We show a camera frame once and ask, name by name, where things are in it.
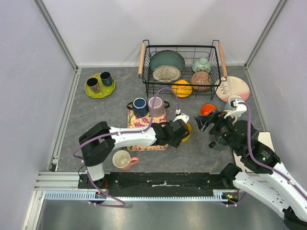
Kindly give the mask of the yellow mug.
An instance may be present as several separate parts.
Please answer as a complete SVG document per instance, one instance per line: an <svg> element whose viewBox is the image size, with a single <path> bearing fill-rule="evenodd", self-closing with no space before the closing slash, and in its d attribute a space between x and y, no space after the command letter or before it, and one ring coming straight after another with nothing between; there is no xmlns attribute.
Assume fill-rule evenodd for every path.
<svg viewBox="0 0 307 230"><path fill-rule="evenodd" d="M184 138L182 139L182 142L188 141L193 131L192 125L190 123L187 123L187 127L188 127L188 131L185 133Z"/></svg>

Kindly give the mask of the purple mug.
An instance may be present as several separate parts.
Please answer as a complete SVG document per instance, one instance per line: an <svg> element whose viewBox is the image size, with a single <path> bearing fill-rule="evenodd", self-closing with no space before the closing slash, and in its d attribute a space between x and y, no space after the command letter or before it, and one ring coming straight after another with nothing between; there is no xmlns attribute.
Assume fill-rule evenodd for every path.
<svg viewBox="0 0 307 230"><path fill-rule="evenodd" d="M160 97L152 97L148 102L151 117L160 117L169 107L169 102L162 100Z"/></svg>

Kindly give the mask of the dark blue mug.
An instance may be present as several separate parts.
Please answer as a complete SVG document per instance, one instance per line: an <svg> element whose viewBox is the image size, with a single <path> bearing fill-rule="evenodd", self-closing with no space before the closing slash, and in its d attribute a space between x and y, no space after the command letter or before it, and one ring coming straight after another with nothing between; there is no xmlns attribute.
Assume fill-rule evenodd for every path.
<svg viewBox="0 0 307 230"><path fill-rule="evenodd" d="M127 104L127 108L138 118L146 117L149 112L148 102L145 98L138 97Z"/></svg>

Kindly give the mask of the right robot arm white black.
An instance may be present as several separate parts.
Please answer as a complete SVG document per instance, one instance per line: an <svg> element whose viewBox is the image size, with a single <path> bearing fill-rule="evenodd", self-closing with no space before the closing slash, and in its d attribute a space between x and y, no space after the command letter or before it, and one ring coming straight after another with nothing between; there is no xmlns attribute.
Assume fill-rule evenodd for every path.
<svg viewBox="0 0 307 230"><path fill-rule="evenodd" d="M238 188L275 211L290 230L307 228L307 192L288 172L278 155L259 141L259 131L251 120L236 123L225 112L211 111L194 117L199 131L213 125L210 135L221 137L243 165L264 178L270 187L256 182L240 167L230 163L221 172L224 188Z"/></svg>

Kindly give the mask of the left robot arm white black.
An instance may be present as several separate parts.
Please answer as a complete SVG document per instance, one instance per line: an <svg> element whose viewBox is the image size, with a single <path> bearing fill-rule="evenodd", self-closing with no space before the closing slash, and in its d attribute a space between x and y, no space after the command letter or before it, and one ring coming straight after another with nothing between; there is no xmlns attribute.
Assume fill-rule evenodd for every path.
<svg viewBox="0 0 307 230"><path fill-rule="evenodd" d="M101 188L105 184L103 162L113 149L126 146L163 146L177 148L188 131L189 116L181 114L173 121L152 123L139 128L115 128L99 122L81 137L82 156L89 173L89 184Z"/></svg>

